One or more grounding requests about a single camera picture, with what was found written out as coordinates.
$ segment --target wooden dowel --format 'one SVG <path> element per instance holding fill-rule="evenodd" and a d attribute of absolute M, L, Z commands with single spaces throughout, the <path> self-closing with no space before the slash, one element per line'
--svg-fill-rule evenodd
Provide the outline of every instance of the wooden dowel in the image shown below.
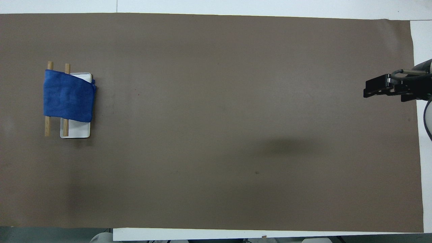
<path fill-rule="evenodd" d="M 54 68 L 54 63 L 52 61 L 49 61 L 47 69 L 53 70 L 53 68 Z M 45 136 L 49 137 L 50 135 L 51 135 L 51 117 L 45 116 Z"/>
<path fill-rule="evenodd" d="M 64 66 L 65 73 L 70 74 L 70 64 L 66 63 Z M 69 136 L 69 119 L 63 119 L 63 137 Z"/>

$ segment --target gray floor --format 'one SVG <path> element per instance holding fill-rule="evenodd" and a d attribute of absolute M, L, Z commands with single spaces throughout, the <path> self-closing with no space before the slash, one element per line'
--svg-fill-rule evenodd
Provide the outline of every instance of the gray floor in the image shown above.
<path fill-rule="evenodd" d="M 96 234 L 109 229 L 98 228 L 36 228 L 36 227 L 0 227 L 0 243 L 88 243 Z M 430 243 L 432 233 L 398 235 L 364 235 L 329 237 L 333 243 Z M 300 243 L 304 237 L 249 239 L 252 243 Z"/>

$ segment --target blue cloth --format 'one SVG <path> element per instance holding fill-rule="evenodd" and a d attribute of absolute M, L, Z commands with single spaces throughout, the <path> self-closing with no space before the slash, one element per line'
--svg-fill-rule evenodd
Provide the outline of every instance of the blue cloth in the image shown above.
<path fill-rule="evenodd" d="M 89 83 L 75 76 L 45 70 L 44 115 L 79 122 L 92 120 L 95 81 Z"/>

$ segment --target white tray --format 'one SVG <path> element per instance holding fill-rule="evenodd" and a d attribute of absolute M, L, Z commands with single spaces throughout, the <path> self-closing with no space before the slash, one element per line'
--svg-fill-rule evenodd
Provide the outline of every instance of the white tray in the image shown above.
<path fill-rule="evenodd" d="M 91 83 L 92 75 L 90 73 L 73 73 L 71 74 L 80 79 Z M 87 138 L 90 137 L 90 122 L 80 122 L 69 120 L 69 136 L 63 136 L 63 118 L 60 118 L 60 137 L 61 138 Z"/>

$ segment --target folded blue towel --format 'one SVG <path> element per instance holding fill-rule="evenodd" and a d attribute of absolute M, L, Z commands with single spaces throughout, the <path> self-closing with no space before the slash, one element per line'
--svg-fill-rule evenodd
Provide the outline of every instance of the folded blue towel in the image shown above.
<path fill-rule="evenodd" d="M 79 122 L 92 120 L 95 81 L 89 83 L 75 76 L 45 70 L 44 115 Z"/>

